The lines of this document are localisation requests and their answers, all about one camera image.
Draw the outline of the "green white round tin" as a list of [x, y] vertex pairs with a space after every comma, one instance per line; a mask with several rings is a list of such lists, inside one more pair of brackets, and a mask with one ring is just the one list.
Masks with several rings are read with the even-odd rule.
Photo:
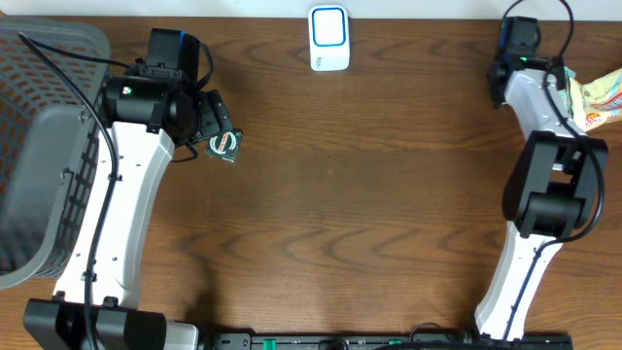
[[209, 139], [205, 153], [212, 158], [234, 163], [239, 154], [244, 134], [241, 129], [221, 132]]

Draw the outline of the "white blue snack bag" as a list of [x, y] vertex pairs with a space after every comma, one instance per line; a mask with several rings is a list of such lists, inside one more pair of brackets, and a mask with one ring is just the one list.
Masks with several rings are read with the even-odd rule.
[[621, 120], [621, 69], [584, 85], [569, 78], [569, 88], [572, 119], [583, 131]]

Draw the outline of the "teal snack packet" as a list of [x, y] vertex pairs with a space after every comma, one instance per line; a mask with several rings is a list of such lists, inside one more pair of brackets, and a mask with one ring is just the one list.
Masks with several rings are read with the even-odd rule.
[[559, 90], [559, 95], [566, 106], [567, 109], [570, 108], [571, 105], [571, 80], [575, 78], [576, 73], [569, 69], [568, 66], [564, 67], [565, 74], [565, 88]]

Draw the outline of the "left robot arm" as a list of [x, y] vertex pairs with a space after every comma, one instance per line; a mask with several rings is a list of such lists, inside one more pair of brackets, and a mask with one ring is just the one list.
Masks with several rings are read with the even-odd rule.
[[49, 300], [31, 299], [23, 324], [45, 349], [201, 349], [198, 325], [139, 309], [141, 260], [156, 192], [177, 148], [205, 144], [234, 160], [241, 136], [196, 37], [156, 28], [148, 54], [104, 87], [91, 109], [103, 142], [79, 236]]

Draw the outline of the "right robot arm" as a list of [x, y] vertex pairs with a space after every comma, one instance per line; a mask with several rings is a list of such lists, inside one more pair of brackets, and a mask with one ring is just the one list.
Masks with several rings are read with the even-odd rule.
[[608, 146], [571, 119], [560, 96], [568, 76], [560, 55], [540, 57], [533, 17], [503, 17], [488, 73], [495, 107], [516, 115], [525, 146], [506, 182], [506, 236], [491, 285], [474, 313], [479, 335], [516, 344], [548, 265], [563, 245], [589, 233], [604, 206]]

